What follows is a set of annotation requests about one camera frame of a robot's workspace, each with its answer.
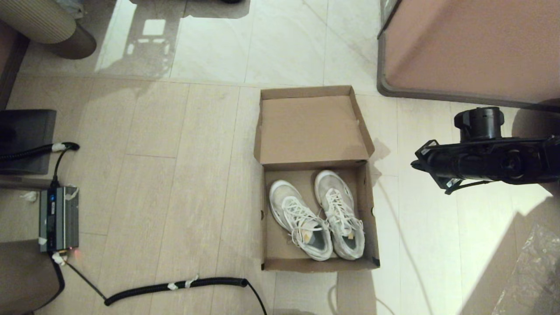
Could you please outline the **brown cardboard shoe box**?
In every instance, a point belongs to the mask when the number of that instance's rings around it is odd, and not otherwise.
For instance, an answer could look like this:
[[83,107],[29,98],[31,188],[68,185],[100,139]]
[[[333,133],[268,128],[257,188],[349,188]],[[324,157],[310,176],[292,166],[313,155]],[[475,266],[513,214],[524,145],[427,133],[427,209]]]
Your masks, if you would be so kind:
[[[369,159],[375,151],[352,86],[272,88],[260,92],[254,157],[260,164],[262,264],[266,271],[337,273],[381,265]],[[326,221],[314,191],[323,170],[337,173],[352,192],[362,220],[364,253],[354,261],[333,254],[315,261],[296,247],[274,219],[269,190],[278,180],[292,184],[308,207]]]

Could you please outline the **grey crumpled cloth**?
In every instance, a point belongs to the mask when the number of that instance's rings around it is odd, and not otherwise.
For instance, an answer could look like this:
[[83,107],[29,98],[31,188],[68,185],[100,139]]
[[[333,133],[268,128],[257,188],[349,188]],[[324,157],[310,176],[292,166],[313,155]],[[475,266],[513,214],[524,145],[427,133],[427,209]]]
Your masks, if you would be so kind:
[[81,19],[84,16],[84,0],[55,0],[72,18]]

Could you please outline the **white mesh sneaker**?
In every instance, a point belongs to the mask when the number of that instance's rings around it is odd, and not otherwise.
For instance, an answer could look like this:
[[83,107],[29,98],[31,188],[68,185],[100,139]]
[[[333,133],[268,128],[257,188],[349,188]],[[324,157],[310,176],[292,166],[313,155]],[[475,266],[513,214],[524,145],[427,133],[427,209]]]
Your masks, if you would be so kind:
[[356,217],[349,186],[337,173],[323,170],[315,178],[314,191],[325,214],[336,255],[350,261],[360,259],[365,248],[364,226]]
[[308,207],[292,184],[283,180],[273,182],[269,189],[269,207],[296,247],[315,261],[331,257],[333,243],[328,224]]

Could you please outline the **dark brown wooden furniture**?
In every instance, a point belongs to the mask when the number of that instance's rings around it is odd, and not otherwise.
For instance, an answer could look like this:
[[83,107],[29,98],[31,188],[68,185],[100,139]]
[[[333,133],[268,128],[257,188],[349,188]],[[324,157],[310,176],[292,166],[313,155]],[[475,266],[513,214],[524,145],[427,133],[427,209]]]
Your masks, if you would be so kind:
[[29,44],[29,38],[0,20],[0,110],[7,107]]

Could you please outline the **dark brown round stool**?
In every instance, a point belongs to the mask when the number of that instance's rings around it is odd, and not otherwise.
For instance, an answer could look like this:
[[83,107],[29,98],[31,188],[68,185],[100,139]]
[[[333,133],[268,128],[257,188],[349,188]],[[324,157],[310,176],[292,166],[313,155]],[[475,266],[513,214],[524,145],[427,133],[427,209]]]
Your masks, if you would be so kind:
[[512,136],[521,138],[560,138],[560,98],[520,109],[512,125]]

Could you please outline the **grey metal power box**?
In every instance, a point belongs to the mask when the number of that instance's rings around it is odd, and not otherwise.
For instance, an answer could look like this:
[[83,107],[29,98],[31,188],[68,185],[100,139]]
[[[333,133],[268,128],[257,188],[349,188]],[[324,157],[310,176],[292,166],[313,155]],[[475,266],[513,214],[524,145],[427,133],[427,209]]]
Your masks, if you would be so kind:
[[79,188],[48,188],[39,194],[40,252],[57,252],[79,246]]

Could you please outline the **pink cabinet with grey base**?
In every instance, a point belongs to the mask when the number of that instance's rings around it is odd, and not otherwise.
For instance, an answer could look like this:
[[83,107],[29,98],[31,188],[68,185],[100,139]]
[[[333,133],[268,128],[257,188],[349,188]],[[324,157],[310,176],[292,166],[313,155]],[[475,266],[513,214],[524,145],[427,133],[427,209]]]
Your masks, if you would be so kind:
[[381,0],[377,89],[560,113],[560,0]]

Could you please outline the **clear crinkled plastic sheet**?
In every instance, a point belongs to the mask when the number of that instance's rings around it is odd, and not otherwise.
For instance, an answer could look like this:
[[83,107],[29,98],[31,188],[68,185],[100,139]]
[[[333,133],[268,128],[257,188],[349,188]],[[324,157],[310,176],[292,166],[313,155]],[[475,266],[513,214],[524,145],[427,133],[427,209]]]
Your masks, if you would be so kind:
[[560,315],[560,237],[534,224],[491,315]]

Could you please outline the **black flat panel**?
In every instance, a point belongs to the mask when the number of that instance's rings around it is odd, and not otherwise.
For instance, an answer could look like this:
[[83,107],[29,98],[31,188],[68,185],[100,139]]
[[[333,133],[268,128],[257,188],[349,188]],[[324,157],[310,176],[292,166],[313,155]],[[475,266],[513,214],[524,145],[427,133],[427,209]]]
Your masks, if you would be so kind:
[[[0,110],[0,156],[52,145],[56,111],[51,109]],[[48,173],[50,152],[12,161],[0,161],[0,175]]]

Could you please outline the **beige ribbed ottoman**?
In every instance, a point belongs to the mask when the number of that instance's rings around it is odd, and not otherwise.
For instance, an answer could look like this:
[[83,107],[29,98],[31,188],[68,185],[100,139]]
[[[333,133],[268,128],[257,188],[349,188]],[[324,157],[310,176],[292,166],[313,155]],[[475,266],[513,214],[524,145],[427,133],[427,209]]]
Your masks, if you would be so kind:
[[55,0],[0,0],[0,20],[68,60],[91,56],[95,38]]

